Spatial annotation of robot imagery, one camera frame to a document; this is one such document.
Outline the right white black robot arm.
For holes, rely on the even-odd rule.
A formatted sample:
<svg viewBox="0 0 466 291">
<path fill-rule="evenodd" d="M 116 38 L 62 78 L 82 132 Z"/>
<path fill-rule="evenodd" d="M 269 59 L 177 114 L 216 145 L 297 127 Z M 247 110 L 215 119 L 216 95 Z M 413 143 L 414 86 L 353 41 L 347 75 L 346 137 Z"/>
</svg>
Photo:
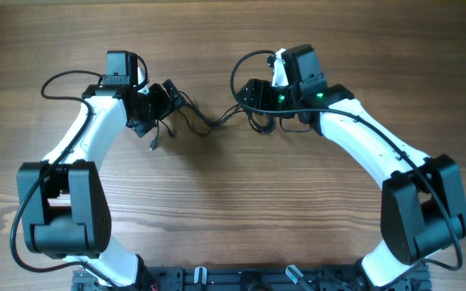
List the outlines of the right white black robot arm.
<svg viewBox="0 0 466 291">
<path fill-rule="evenodd" d="M 388 289 L 427 264 L 460 270 L 466 198 L 458 164 L 403 142 L 345 86 L 329 85 L 311 45 L 264 54 L 271 80 L 254 78 L 231 91 L 249 117 L 267 116 L 266 126 L 252 120 L 252 127 L 270 133 L 275 121 L 296 117 L 345 150 L 382 191 L 382 240 L 358 263 L 364 287 Z"/>
</svg>

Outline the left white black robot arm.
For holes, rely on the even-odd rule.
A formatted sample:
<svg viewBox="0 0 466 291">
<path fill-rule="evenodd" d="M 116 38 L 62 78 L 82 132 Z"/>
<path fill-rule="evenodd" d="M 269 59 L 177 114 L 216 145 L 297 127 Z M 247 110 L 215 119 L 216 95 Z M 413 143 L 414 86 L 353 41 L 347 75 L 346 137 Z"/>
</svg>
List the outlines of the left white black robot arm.
<svg viewBox="0 0 466 291">
<path fill-rule="evenodd" d="M 13 260 L 29 272 L 80 267 L 102 290 L 158 290 L 140 255 L 112 236 L 99 173 L 117 136 L 159 130 L 182 101 L 171 81 L 150 84 L 136 53 L 109 51 L 107 69 L 76 100 L 80 112 L 58 145 L 17 172 L 19 207 L 11 226 Z"/>
</svg>

